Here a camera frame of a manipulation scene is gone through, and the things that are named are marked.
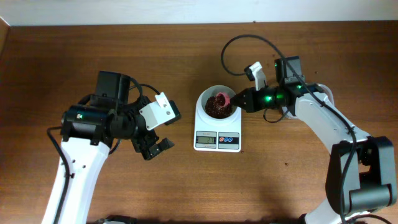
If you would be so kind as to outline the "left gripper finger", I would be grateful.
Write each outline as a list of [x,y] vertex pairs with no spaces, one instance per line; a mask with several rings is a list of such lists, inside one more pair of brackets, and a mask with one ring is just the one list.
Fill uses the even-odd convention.
[[166,126],[168,126],[168,125],[170,125],[170,124],[172,124],[172,123],[178,121],[178,120],[182,117],[182,115],[181,115],[181,113],[179,112],[178,107],[177,107],[177,105],[175,104],[175,102],[174,102],[173,100],[171,100],[171,101],[169,101],[169,103],[170,103],[170,105],[171,105],[172,111],[173,111],[173,113],[174,113],[175,116],[174,116],[172,119],[168,120],[168,121],[165,123]]
[[163,140],[161,140],[160,143],[158,143],[156,145],[155,152],[156,152],[156,154],[160,154],[161,152],[166,151],[166,150],[174,147],[174,145],[175,144],[171,140],[169,140],[168,138],[164,138]]

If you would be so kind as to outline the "pink measuring scoop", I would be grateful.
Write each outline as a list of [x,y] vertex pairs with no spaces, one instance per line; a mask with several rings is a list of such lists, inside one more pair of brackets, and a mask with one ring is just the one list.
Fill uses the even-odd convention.
[[215,105],[219,108],[227,107],[230,104],[230,97],[228,94],[219,92],[215,96]]

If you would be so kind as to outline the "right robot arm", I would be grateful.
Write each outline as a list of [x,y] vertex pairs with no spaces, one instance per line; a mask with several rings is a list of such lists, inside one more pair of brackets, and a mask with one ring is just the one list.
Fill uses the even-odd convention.
[[286,58],[275,61],[277,87],[269,87],[260,63],[244,74],[256,85],[232,97],[248,113],[285,108],[303,121],[328,149],[326,199],[299,223],[353,223],[397,202],[394,146],[385,136],[373,137],[349,121],[319,84],[305,83]]

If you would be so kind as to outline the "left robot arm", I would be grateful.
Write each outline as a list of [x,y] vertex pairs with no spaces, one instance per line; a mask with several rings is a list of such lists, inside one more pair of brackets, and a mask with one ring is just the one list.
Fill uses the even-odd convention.
[[122,140],[146,161],[174,146],[155,128],[180,119],[177,105],[163,92],[151,101],[142,89],[133,77],[100,71],[95,92],[64,112],[61,142],[49,137],[60,160],[43,223],[86,223],[101,168]]

